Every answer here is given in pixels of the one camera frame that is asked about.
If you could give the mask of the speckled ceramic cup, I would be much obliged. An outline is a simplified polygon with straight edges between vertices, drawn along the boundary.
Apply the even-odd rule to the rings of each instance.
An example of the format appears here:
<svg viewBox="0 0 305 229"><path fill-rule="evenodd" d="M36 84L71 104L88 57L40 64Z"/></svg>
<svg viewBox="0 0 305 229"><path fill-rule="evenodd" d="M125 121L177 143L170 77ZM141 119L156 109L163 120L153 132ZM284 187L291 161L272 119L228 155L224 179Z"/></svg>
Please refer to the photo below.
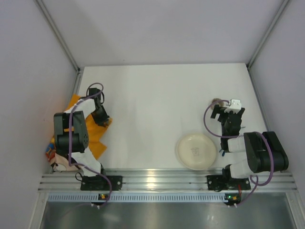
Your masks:
<svg viewBox="0 0 305 229"><path fill-rule="evenodd" d="M222 99L220 99L220 98L214 98L214 99L211 101L211 105L212 105L212 106L218 105L218 106L220 106L220 107L223 107L223 106L224 106L224 102L223 102Z"/></svg>

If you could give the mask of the cream round plate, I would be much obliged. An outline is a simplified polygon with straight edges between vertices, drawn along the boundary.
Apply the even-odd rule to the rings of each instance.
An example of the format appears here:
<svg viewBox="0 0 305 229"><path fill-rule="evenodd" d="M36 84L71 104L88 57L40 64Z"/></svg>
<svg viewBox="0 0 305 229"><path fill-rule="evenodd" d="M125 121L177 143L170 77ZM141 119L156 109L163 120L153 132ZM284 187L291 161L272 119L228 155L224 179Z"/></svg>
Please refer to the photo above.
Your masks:
<svg viewBox="0 0 305 229"><path fill-rule="evenodd" d="M214 142L202 133L182 136L176 144L176 157L186 168L199 171L209 169L216 161Z"/></svg>

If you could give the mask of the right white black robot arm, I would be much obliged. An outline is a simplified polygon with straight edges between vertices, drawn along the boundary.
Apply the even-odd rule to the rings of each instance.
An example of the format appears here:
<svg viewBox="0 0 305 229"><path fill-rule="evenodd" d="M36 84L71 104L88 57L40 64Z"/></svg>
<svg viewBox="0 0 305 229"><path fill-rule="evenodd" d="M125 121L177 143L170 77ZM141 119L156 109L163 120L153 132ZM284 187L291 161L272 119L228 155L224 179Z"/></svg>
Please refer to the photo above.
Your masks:
<svg viewBox="0 0 305 229"><path fill-rule="evenodd" d="M240 104L230 102L227 107L217 101L211 106L211 118L221 124L222 134L219 136L224 153L245 153L241 162L227 165L223 169L226 179L248 178L261 172L273 174L285 171L289 167L288 156L274 131L245 132L240 134L242 115L245 111Z"/></svg>

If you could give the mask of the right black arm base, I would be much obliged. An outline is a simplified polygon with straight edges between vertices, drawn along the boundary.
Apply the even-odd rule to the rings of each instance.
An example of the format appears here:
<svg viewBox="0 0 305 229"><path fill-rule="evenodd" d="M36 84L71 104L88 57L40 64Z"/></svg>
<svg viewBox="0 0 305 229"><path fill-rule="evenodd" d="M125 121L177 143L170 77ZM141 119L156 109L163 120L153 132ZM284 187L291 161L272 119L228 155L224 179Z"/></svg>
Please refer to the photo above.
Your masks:
<svg viewBox="0 0 305 229"><path fill-rule="evenodd" d="M220 192L223 190L250 190L251 185L248 178L234 179L225 178L223 175L208 175L208 190Z"/></svg>

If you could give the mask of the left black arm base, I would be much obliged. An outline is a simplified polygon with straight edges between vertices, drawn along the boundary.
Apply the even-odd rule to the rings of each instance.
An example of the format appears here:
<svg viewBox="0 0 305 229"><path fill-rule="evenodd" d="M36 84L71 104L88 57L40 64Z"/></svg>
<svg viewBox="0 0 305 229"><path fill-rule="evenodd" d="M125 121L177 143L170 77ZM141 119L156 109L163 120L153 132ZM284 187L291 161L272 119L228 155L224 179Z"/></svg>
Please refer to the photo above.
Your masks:
<svg viewBox="0 0 305 229"><path fill-rule="evenodd" d="M112 185L112 191L119 191L122 188L122 176L106 176ZM109 182L97 175L95 177L83 176L81 180L82 191L110 191Z"/></svg>

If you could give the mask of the aluminium mounting rail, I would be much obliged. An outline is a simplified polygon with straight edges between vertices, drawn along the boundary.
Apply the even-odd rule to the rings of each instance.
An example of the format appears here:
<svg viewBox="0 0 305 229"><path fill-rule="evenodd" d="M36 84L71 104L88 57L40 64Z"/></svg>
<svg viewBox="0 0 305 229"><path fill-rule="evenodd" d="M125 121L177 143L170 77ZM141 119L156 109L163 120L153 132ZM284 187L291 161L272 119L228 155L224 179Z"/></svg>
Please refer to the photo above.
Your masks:
<svg viewBox="0 0 305 229"><path fill-rule="evenodd" d="M121 192L205 192L208 193L208 175L221 170L194 171L189 169L109 169L108 175L122 176ZM55 172L42 175L39 192L78 192L81 183L74 172ZM297 186L289 172L276 172L271 182L258 187L257 192L296 192Z"/></svg>

